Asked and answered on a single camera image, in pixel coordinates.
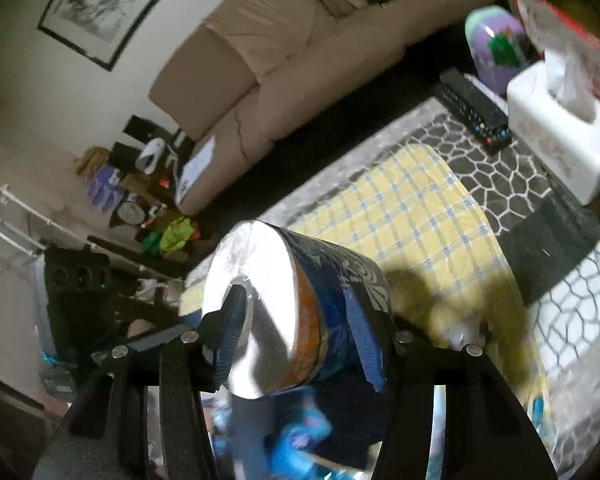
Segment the blue toilet paper roll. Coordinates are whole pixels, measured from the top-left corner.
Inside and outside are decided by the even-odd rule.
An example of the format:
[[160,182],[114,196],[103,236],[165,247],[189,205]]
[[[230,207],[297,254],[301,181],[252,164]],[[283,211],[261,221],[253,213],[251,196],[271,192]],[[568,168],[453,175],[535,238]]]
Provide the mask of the blue toilet paper roll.
[[259,220],[220,241],[199,325],[212,380],[256,400],[320,382],[351,363],[386,388],[390,290],[369,258]]

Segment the yellow plaid tablecloth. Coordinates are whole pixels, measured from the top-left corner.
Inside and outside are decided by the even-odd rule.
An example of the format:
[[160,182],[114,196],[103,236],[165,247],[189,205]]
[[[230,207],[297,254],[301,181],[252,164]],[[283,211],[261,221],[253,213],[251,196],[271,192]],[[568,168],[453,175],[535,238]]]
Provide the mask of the yellow plaid tablecloth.
[[[413,324],[438,348],[480,344],[525,410],[542,398],[538,352],[514,274],[486,215],[432,148],[406,144],[382,154],[279,227],[369,258],[389,285],[390,318]],[[389,410],[361,364],[301,387],[314,392],[332,424],[325,456],[362,466]]]

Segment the paper sheet on sofa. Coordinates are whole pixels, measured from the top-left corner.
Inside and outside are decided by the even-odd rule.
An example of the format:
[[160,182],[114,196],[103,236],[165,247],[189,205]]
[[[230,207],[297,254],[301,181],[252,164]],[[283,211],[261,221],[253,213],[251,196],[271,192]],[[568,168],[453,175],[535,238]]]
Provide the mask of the paper sheet on sofa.
[[215,149],[215,136],[202,144],[202,147],[193,155],[184,165],[181,175],[176,179],[175,200],[177,205],[181,205],[185,196],[193,188],[201,175],[210,166]]

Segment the black remote control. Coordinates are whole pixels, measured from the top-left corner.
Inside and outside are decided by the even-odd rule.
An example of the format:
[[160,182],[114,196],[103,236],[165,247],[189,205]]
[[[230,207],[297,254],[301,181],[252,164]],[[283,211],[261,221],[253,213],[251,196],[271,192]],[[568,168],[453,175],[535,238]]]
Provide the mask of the black remote control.
[[442,73],[432,92],[489,154],[512,144],[507,116],[456,68]]

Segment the white tissue box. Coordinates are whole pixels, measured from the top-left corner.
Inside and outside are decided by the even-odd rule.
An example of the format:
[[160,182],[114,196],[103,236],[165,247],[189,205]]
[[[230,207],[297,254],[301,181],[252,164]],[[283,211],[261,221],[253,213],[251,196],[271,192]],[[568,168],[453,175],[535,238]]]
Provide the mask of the white tissue box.
[[509,81],[509,128],[582,205],[600,194],[600,100],[578,60],[546,52]]

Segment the purple egg toy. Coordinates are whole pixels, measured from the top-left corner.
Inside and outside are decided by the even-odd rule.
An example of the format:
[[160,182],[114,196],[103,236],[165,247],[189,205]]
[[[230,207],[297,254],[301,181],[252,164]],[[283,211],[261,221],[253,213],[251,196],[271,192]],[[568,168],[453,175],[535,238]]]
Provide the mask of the purple egg toy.
[[501,6],[471,11],[465,37],[479,79],[502,96],[509,81],[531,62],[531,44],[518,18]]

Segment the framed ink painting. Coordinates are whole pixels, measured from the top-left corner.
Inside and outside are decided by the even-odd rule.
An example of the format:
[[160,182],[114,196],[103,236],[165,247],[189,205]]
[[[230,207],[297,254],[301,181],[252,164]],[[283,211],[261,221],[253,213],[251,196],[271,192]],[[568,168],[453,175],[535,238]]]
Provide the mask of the framed ink painting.
[[159,0],[48,0],[38,30],[112,70]]

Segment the brown fabric sofa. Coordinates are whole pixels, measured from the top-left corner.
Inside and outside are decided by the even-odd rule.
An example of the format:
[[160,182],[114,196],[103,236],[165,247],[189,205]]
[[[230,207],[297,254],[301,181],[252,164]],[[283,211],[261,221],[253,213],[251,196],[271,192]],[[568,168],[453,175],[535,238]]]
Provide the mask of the brown fabric sofa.
[[495,0],[224,0],[178,47],[151,102],[210,166],[178,209],[208,206],[274,144]]

